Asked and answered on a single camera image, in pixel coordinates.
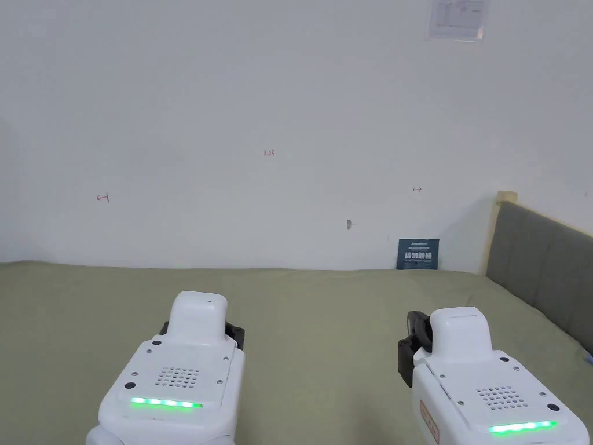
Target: dark blue sign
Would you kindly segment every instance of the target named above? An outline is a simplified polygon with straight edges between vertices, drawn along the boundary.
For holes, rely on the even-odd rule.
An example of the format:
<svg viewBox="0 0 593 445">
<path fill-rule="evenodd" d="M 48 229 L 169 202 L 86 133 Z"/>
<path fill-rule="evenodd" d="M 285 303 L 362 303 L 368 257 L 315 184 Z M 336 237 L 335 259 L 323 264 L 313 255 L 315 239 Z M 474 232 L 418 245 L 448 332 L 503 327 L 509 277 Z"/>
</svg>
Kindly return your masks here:
<svg viewBox="0 0 593 445">
<path fill-rule="evenodd" d="M 401 239 L 397 251 L 399 271 L 405 269 L 433 269 L 439 265 L 439 240 Z"/>
</svg>

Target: mattress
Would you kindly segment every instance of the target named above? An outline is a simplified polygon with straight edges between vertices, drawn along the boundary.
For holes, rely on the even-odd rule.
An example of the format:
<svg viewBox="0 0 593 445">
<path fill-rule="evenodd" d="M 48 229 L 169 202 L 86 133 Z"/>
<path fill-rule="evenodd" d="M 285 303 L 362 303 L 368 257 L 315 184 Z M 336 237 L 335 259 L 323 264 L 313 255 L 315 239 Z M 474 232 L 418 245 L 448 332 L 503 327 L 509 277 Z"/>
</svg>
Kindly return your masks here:
<svg viewBox="0 0 593 445">
<path fill-rule="evenodd" d="M 423 443 L 397 372 L 406 313 L 471 305 L 593 431 L 593 366 L 537 309 L 444 271 L 0 265 L 3 443 L 80 445 L 103 395 L 183 290 L 220 293 L 246 330 L 238 445 Z"/>
</svg>

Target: white wall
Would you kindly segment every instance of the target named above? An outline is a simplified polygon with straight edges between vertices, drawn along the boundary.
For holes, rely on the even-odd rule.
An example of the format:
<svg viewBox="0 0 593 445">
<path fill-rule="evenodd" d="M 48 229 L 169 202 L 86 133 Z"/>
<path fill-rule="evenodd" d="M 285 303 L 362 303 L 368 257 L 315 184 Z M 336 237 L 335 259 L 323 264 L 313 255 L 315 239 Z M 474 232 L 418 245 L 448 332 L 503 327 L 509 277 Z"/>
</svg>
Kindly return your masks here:
<svg viewBox="0 0 593 445">
<path fill-rule="evenodd" d="M 499 189 L 593 231 L 593 2 L 493 0 L 481 44 L 428 12 L 4 2 L 0 260 L 392 268 L 436 237 L 476 271 Z"/>
</svg>

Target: led light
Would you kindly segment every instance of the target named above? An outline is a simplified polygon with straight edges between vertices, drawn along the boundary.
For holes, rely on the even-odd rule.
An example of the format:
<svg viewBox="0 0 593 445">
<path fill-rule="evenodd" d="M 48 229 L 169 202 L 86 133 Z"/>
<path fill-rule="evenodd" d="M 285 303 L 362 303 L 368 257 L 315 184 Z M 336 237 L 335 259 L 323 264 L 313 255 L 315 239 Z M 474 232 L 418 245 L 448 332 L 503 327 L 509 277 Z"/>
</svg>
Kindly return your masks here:
<svg viewBox="0 0 593 445">
<path fill-rule="evenodd" d="M 491 433 L 505 434 L 505 433 L 517 433 L 519 431 L 535 431 L 552 428 L 558 425 L 558 422 L 552 422 L 544 420 L 542 422 L 527 422 L 523 424 L 509 424 L 509 425 L 498 425 L 495 427 L 488 428 Z"/>
<path fill-rule="evenodd" d="M 145 399 L 144 397 L 132 397 L 132 403 L 144 403 L 148 405 L 179 406 L 181 408 L 203 408 L 201 403 L 180 402 L 178 400 Z"/>
</svg>

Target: bed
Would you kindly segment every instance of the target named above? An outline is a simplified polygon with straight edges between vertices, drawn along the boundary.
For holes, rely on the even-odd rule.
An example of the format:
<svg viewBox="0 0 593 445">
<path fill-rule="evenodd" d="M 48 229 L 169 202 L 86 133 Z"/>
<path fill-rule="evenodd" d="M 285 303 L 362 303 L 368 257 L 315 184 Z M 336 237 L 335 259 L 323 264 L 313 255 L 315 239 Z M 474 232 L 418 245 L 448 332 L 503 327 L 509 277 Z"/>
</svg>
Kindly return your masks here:
<svg viewBox="0 0 593 445">
<path fill-rule="evenodd" d="M 220 293 L 246 330 L 238 445 L 422 439 L 397 372 L 406 313 L 471 305 L 593 431 L 593 239 L 499 192 L 482 275 L 447 271 L 0 265 L 7 444 L 80 445 L 101 398 L 182 290 Z"/>
</svg>

